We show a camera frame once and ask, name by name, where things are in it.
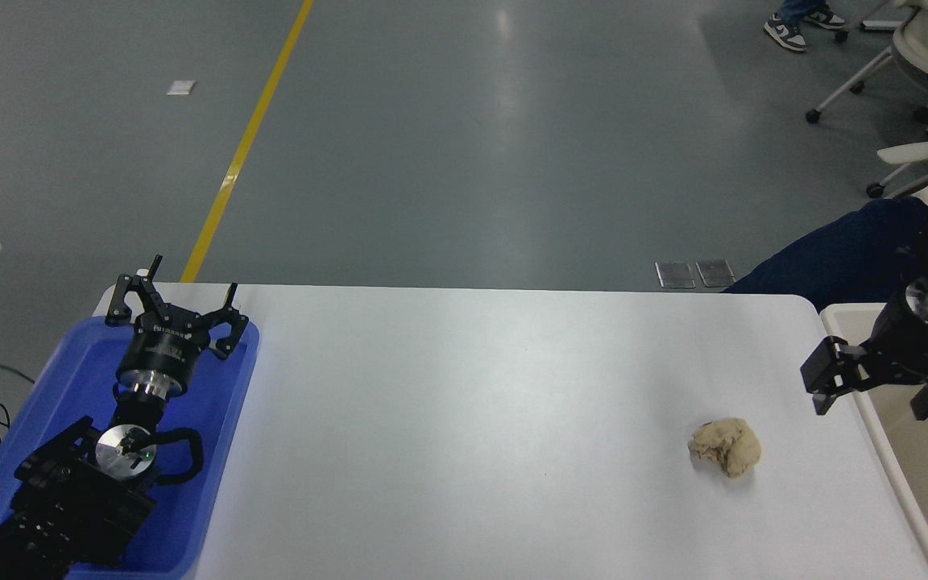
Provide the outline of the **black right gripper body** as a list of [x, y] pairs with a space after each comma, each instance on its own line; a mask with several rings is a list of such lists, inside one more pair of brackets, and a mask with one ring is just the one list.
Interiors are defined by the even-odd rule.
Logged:
[[928, 377], [928, 294], [898, 293], [881, 309], [866, 349]]

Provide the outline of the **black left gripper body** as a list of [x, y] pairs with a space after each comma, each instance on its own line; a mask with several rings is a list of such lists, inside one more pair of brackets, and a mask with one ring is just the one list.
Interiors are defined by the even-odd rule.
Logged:
[[209, 331], [196, 326], [195, 318], [182, 313], [162, 318], [140, 313], [134, 334], [122, 356], [115, 378], [124, 385], [147, 379], [154, 372], [165, 375], [177, 387], [187, 387], [202, 352], [209, 349]]

